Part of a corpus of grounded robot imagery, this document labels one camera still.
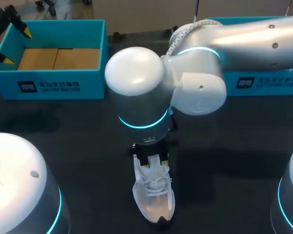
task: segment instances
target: blue box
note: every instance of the blue box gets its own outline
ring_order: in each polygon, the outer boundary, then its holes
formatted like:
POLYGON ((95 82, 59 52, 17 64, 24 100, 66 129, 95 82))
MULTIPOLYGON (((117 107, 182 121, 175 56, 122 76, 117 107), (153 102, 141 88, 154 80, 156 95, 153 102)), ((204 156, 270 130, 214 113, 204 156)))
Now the blue box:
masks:
POLYGON ((104 20, 42 20, 25 23, 32 39, 24 37, 10 24, 0 45, 0 52, 15 62, 15 65, 0 63, 0 92, 4 99, 104 98, 104 71, 108 61, 104 20), (18 71, 25 48, 100 49, 98 69, 18 71), (48 84, 56 82, 68 85, 49 87, 48 84))
MULTIPOLYGON (((281 17, 284 16, 210 19, 230 25, 281 17)), ((224 79, 228 96, 293 95, 293 69, 276 72, 225 72, 224 79)))

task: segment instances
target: black table surface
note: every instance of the black table surface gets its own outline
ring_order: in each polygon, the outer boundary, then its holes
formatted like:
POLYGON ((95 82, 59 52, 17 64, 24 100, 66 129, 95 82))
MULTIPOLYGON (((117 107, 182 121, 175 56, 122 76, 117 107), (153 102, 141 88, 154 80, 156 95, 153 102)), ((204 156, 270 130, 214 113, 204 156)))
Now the black table surface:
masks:
MULTIPOLYGON (((110 53, 166 52, 169 34, 126 35, 110 53)), ((209 115, 175 111, 180 147, 170 152, 176 196, 167 233, 273 234, 270 205, 293 152, 293 96, 229 97, 209 115)), ((0 132, 32 142, 70 208, 73 234, 156 233, 132 195, 134 170, 108 94, 104 100, 4 101, 0 132)))

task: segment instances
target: white sneaker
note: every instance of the white sneaker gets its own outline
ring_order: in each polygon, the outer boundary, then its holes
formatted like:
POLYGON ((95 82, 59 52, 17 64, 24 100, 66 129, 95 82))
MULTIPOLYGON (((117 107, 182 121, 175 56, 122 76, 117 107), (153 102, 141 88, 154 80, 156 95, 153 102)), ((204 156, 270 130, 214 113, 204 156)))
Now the white sneaker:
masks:
POLYGON ((171 189, 169 167, 159 155, 149 156, 149 168, 140 165, 137 155, 133 164, 136 182, 132 192, 140 212, 150 222, 166 225, 175 211, 175 195, 171 189))

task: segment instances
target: robotic arm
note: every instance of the robotic arm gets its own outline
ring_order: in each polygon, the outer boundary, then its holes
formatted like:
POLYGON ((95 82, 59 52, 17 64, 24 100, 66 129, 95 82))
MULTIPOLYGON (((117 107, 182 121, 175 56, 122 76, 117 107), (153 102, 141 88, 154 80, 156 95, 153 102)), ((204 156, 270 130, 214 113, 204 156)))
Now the robotic arm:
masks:
POLYGON ((293 68, 293 17, 236 25, 202 20, 174 32, 166 55, 131 47, 107 63, 105 79, 127 135, 151 145, 168 133, 170 106, 188 115, 219 109, 223 72, 293 68))
MULTIPOLYGON (((4 10, 0 8, 0 35, 12 23, 25 37, 32 39, 27 24, 21 20, 21 16, 17 13, 13 5, 6 6, 4 10)), ((0 53, 0 62, 14 64, 14 62, 0 53)))

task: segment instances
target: wall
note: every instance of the wall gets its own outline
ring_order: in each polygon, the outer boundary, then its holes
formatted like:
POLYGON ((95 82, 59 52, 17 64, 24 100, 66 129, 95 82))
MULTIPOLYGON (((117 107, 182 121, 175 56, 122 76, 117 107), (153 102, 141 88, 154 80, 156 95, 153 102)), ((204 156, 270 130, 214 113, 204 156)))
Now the wall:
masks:
MULTIPOLYGON (((198 19, 284 15, 290 0, 200 0, 198 19)), ((193 22, 196 0, 94 0, 107 33, 163 30, 193 22)), ((289 15, 293 15, 293 3, 289 15)))

